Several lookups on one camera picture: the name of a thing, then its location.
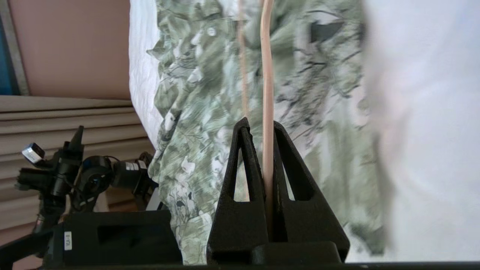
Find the bed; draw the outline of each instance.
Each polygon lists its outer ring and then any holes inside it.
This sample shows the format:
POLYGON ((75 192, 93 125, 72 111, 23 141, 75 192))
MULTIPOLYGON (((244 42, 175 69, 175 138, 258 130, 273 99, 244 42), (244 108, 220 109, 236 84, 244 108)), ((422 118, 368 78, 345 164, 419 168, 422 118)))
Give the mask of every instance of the bed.
MULTIPOLYGON (((474 91, 480 59, 473 51, 480 42, 478 35, 469 38, 480 27, 478 8, 475 1, 364 2, 370 29, 362 84, 371 102, 386 249, 371 256, 349 233, 348 261, 480 257, 480 122, 470 120, 480 113, 474 91), (460 16, 470 28, 458 24, 460 16)), ((155 1, 132 0, 130 22, 132 102, 158 146, 159 62, 146 53, 160 35, 155 1)))

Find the green floral fabric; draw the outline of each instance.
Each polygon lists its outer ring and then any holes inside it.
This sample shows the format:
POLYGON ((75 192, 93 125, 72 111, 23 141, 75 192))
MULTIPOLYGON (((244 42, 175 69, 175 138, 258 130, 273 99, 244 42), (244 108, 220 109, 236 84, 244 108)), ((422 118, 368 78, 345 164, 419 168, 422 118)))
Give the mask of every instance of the green floral fabric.
MULTIPOLYGON (((261 10, 259 1, 244 5, 248 120, 261 155, 261 10)), ((172 213, 184 263, 203 264, 233 126, 243 117, 237 4, 157 0, 157 15, 160 39, 148 53, 159 60, 154 102, 164 120, 149 174, 172 213)), ((382 253, 376 161, 362 87, 362 30, 359 1, 275 1, 275 119, 342 225, 373 253, 382 253)), ((247 191, 237 182, 235 197, 243 200, 247 191)))

